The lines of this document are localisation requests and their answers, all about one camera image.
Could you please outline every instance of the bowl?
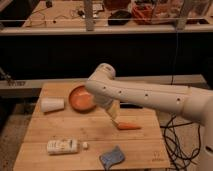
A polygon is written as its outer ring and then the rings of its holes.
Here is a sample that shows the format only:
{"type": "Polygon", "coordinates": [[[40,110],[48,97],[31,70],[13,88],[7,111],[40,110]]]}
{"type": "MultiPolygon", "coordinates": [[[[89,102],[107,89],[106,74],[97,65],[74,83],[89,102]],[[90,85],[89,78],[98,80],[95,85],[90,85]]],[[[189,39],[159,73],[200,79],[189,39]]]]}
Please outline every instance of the bowl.
{"type": "Polygon", "coordinates": [[[89,93],[84,85],[74,88],[69,95],[70,106],[81,113],[89,112],[96,107],[93,95],[89,93]]]}

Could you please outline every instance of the wooden table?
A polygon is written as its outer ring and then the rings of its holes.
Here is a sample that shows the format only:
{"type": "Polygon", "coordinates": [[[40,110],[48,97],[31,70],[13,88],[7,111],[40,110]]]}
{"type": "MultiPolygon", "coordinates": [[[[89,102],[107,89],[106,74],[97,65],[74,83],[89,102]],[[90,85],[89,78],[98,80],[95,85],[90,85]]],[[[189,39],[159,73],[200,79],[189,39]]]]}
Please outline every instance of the wooden table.
{"type": "Polygon", "coordinates": [[[80,82],[44,84],[31,122],[19,151],[14,171],[103,170],[99,156],[118,145],[126,160],[111,169],[143,169],[169,167],[169,159],[155,111],[121,109],[120,119],[139,124],[141,130],[117,130],[103,109],[80,114],[68,105],[69,93],[80,82]],[[60,97],[65,110],[43,114],[42,97],[60,97]],[[46,145],[50,139],[76,138],[87,141],[89,149],[78,154],[49,156],[46,145]]]}
{"type": "MultiPolygon", "coordinates": [[[[78,10],[84,11],[83,0],[53,1],[52,3],[53,6],[47,8],[45,1],[40,1],[22,27],[85,28],[85,20],[77,14],[78,10]]],[[[93,4],[94,3],[102,3],[102,1],[93,1],[93,4]]],[[[108,17],[113,12],[114,11],[108,11],[106,8],[103,12],[99,12],[98,19],[94,19],[94,25],[107,27],[108,17]]],[[[126,23],[125,26],[136,25],[135,22],[131,21],[126,23]]]]}

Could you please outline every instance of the carrot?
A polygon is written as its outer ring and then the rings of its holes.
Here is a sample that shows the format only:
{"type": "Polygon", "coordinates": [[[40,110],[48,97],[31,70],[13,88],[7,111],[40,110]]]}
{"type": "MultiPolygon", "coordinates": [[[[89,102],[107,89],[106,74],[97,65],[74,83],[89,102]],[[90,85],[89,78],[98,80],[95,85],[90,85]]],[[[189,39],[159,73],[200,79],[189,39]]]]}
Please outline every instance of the carrot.
{"type": "Polygon", "coordinates": [[[119,130],[135,130],[135,129],[141,129],[141,127],[134,123],[128,123],[128,122],[118,122],[116,124],[116,127],[119,130]]]}

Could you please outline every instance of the cup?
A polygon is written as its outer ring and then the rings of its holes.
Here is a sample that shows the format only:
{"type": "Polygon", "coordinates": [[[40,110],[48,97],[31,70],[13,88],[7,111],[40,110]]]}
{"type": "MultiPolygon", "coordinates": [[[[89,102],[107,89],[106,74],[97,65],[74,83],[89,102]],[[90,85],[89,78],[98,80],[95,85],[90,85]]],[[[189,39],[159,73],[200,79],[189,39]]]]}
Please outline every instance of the cup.
{"type": "Polygon", "coordinates": [[[64,99],[62,98],[41,99],[41,111],[44,113],[62,109],[64,109],[64,99]]]}

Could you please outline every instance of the cable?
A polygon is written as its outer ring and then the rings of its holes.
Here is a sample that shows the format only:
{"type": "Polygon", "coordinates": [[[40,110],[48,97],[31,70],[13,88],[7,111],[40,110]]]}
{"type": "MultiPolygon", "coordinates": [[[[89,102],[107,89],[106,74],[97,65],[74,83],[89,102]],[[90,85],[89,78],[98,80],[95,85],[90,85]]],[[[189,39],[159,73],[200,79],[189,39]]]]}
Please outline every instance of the cable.
{"type": "Polygon", "coordinates": [[[40,10],[34,11],[34,12],[32,12],[32,14],[35,14],[35,13],[37,13],[37,12],[44,11],[44,10],[46,10],[46,9],[48,9],[48,8],[43,8],[43,9],[40,9],[40,10]]]}
{"type": "Polygon", "coordinates": [[[69,17],[67,17],[65,15],[58,15],[58,16],[56,16],[56,17],[53,18],[53,23],[56,23],[56,19],[59,19],[59,18],[69,19],[69,17]]]}
{"type": "Polygon", "coordinates": [[[39,13],[41,16],[42,16],[42,19],[41,20],[34,20],[34,21],[42,21],[42,23],[39,23],[39,24],[32,24],[33,23],[33,20],[31,19],[32,16],[29,17],[29,21],[30,21],[30,25],[29,26],[26,26],[26,27],[36,27],[36,26],[40,26],[40,25],[45,25],[46,26],[46,17],[45,17],[45,14],[40,12],[40,11],[36,11],[34,12],[35,13],[39,13]]]}
{"type": "Polygon", "coordinates": [[[201,148],[201,138],[200,138],[200,125],[198,126],[197,133],[198,133],[198,147],[193,149],[190,155],[185,154],[185,152],[181,149],[179,138],[175,132],[175,127],[186,126],[190,124],[194,124],[193,122],[183,123],[174,125],[174,120],[176,116],[172,116],[171,119],[167,122],[165,126],[161,126],[163,130],[163,137],[166,144],[166,150],[169,155],[170,161],[172,163],[172,168],[166,170],[184,170],[187,171],[187,167],[190,164],[196,165],[193,161],[200,152],[201,148]]]}

